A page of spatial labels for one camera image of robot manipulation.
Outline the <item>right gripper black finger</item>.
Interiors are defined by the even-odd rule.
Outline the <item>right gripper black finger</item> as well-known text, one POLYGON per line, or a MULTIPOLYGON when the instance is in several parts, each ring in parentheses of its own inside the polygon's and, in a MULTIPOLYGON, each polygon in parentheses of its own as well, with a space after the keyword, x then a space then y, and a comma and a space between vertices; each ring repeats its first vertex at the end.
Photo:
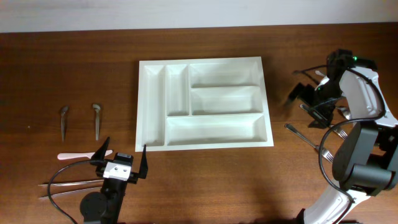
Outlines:
POLYGON ((297 98, 303 101, 306 105, 313 106, 314 87, 311 85, 303 85, 302 83, 298 83, 289 93, 284 105, 293 103, 297 98))
POLYGON ((308 114, 313 121, 308 125, 309 128, 329 128, 331 124, 331 107, 318 106, 309 107, 308 114))

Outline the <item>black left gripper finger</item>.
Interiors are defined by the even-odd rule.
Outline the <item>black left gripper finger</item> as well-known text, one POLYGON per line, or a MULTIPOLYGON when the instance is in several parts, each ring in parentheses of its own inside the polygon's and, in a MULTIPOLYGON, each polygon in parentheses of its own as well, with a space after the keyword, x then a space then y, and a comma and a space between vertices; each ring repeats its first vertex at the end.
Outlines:
POLYGON ((106 154, 106 151, 108 150, 110 142, 110 137, 107 137, 103 145, 92 155, 91 160, 92 161, 97 161, 97 160, 103 160, 106 154))
POLYGON ((146 179, 148 173, 148 163, 147 163, 147 156, 146 156, 146 145, 143 147, 141 163, 139 168, 139 178, 146 179))

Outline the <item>metal fork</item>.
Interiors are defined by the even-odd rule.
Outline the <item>metal fork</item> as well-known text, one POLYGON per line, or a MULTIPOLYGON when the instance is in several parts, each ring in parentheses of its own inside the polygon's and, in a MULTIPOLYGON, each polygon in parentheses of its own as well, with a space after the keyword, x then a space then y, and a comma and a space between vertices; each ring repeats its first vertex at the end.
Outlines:
MULTIPOLYGON (((296 136, 298 136, 300 139, 302 139, 303 141, 305 141, 306 143, 308 143, 310 146, 312 146, 314 148, 314 150, 316 150, 318 153, 320 152, 320 148, 318 145, 314 144, 311 142, 311 140, 309 140, 308 138, 306 138, 301 132, 299 132, 293 125, 291 125, 290 123, 285 123, 284 127, 286 129, 288 129, 290 132, 294 133, 296 136)), ((326 159, 329 163, 333 162, 333 155, 331 154, 331 152, 327 149, 322 150, 322 156, 324 159, 326 159)))
MULTIPOLYGON (((308 107, 305 104, 300 104, 299 107, 304 110, 305 112, 308 113, 308 107)), ((339 137, 341 137, 342 139, 346 139, 348 137, 347 133, 341 129, 341 128, 337 128, 333 131, 335 134, 339 135, 339 137)))

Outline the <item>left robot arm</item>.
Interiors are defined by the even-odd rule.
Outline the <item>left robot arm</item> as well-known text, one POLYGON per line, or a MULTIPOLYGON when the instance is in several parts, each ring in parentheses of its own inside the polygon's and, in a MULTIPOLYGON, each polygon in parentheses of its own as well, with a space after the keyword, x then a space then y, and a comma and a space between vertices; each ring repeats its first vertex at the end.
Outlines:
POLYGON ((118 152, 114 159, 106 159, 109 142, 110 138, 107 138, 90 159, 103 184, 99 192, 89 193, 81 200, 80 213, 84 224, 117 223, 127 185, 136 184, 138 179, 145 179, 147 175, 145 157, 139 172, 132 171, 132 155, 118 152))

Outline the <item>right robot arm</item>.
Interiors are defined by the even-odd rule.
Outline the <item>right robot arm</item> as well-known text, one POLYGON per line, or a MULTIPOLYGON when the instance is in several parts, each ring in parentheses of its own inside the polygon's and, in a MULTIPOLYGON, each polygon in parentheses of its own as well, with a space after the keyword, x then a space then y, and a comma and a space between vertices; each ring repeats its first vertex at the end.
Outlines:
MULTIPOLYGON (((316 146, 333 175, 322 196, 299 213, 300 223, 337 223, 357 204, 397 184, 397 120, 381 93, 376 63, 338 49, 324 68, 321 80, 296 85, 288 101, 302 102, 311 128, 332 133, 340 128, 332 122, 336 102, 345 99, 353 129, 336 154, 316 146)), ((273 144, 260 57, 140 62, 137 151, 273 144)))

